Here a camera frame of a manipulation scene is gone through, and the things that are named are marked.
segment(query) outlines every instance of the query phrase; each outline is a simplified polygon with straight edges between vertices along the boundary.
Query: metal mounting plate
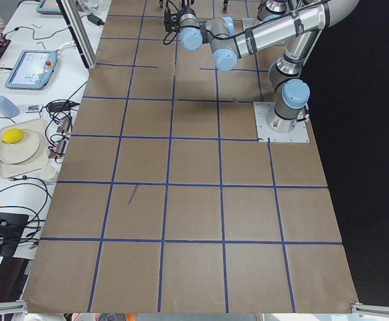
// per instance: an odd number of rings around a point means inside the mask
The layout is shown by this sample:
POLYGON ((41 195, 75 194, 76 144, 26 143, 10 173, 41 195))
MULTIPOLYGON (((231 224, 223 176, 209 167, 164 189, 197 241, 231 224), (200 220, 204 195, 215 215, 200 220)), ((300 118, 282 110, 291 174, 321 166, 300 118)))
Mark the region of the metal mounting plate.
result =
MULTIPOLYGON (((266 116, 270 110, 275 107, 275 102, 254 102, 256 134, 259 142, 310 142, 307 134, 306 123, 298 122, 294 129, 287 133, 281 134, 275 132, 268 127, 266 123, 266 116)), ((300 112, 298 118, 302 118, 303 113, 300 112)))

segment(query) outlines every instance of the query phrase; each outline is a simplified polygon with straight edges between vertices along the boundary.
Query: yellow ball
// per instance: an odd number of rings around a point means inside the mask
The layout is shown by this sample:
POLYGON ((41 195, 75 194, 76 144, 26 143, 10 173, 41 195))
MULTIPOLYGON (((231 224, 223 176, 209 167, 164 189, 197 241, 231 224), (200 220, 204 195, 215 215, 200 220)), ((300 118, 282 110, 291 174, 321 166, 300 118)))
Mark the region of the yellow ball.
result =
POLYGON ((23 139, 23 131, 18 128, 7 130, 2 135, 2 141, 7 144, 15 144, 23 139))

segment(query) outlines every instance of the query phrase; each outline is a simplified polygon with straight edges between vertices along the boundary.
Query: table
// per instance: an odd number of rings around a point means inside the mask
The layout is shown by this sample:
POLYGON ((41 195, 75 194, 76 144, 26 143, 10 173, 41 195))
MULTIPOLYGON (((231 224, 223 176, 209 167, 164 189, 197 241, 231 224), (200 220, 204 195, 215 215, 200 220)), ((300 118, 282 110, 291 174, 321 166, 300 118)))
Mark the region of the table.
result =
MULTIPOLYGON (((250 2, 227 12, 238 28, 250 2)), ((111 5, 100 46, 113 50, 84 92, 29 311, 349 312, 356 291, 310 125, 308 144, 257 141, 252 102, 273 98, 282 48, 219 72, 207 46, 163 46, 161 14, 154 0, 111 5)))
MULTIPOLYGON (((99 16, 103 21, 106 21, 110 2, 111 0, 104 0, 103 10, 97 14, 97 16, 99 16)), ((18 26, 26 26, 35 29, 36 37, 47 37, 57 30, 66 28, 66 24, 61 15, 40 15, 35 10, 36 6, 37 3, 22 3, 7 24, 5 33, 18 26)), ((96 51, 103 27, 93 25, 88 22, 86 18, 83 18, 82 21, 92 47, 96 51)), ((28 29, 19 29, 18 31, 8 34, 7 39, 11 39, 11 44, 0 61, 0 67, 12 68, 22 50, 56 50, 63 43, 68 43, 72 40, 69 30, 59 32, 49 39, 41 40, 43 44, 39 43, 40 41, 33 40, 31 35, 32 31, 28 29)), ((78 50, 75 47, 70 47, 62 51, 60 54, 54 74, 51 77, 50 82, 43 90, 10 90, 4 86, 8 75, 8 71, 0 71, 0 95, 8 97, 12 102, 19 106, 20 114, 14 118, 14 121, 23 122, 38 118, 38 114, 26 114, 24 112, 25 107, 28 104, 47 104, 55 99, 66 99, 87 80, 89 73, 80 59, 78 50)), ((79 102, 83 91, 84 88, 79 90, 72 100, 79 102)), ((47 121, 50 120, 46 112, 43 112, 42 116, 47 121)), ((0 128, 10 124, 12 123, 9 120, 0 119, 0 128)), ((55 132, 56 128, 57 127, 54 126, 54 124, 50 126, 49 133, 55 132)), ((38 177, 38 171, 29 173, 28 175, 38 177)), ((16 183, 18 182, 11 182, 0 177, 0 190, 16 183)), ((53 194, 54 185, 48 185, 48 189, 49 192, 53 194)), ((0 197, 0 205, 23 205, 39 209, 42 202, 44 202, 44 195, 43 191, 32 186, 17 187, 12 189, 11 193, 5 193, 2 195, 3 197, 0 197)), ((49 206, 50 202, 48 202, 46 208, 41 212, 41 219, 46 218, 49 206)), ((19 209, 11 209, 11 212, 26 213, 26 211, 19 209)), ((29 232, 29 230, 25 230, 23 236, 29 232)), ((19 246, 15 253, 15 257, 33 259, 35 257, 35 253, 36 248, 30 249, 28 246, 19 246)))

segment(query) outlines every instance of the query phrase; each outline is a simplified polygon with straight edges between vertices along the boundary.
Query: white plate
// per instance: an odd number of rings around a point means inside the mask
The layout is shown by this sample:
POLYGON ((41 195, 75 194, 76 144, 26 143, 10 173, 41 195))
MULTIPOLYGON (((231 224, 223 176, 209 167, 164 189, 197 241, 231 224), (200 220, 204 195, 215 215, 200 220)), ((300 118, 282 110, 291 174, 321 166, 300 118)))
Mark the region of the white plate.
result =
POLYGON ((15 144, 7 144, 0 140, 0 160, 8 164, 24 162, 35 154, 39 146, 38 133, 23 129, 23 138, 15 144))

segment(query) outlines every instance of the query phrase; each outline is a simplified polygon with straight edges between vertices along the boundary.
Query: beige tray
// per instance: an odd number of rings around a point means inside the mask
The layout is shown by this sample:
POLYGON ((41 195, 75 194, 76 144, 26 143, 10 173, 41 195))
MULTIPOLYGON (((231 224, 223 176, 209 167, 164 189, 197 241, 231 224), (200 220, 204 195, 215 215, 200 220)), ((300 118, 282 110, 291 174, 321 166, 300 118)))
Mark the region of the beige tray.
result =
POLYGON ((37 151, 31 158, 25 160, 24 162, 18 164, 6 164, 0 161, 0 174, 4 179, 35 171, 44 167, 48 163, 47 143, 44 135, 46 124, 42 119, 28 120, 27 122, 20 122, 19 124, 3 127, 0 130, 0 137, 6 130, 12 128, 30 129, 35 131, 40 137, 40 147, 38 147, 37 151))

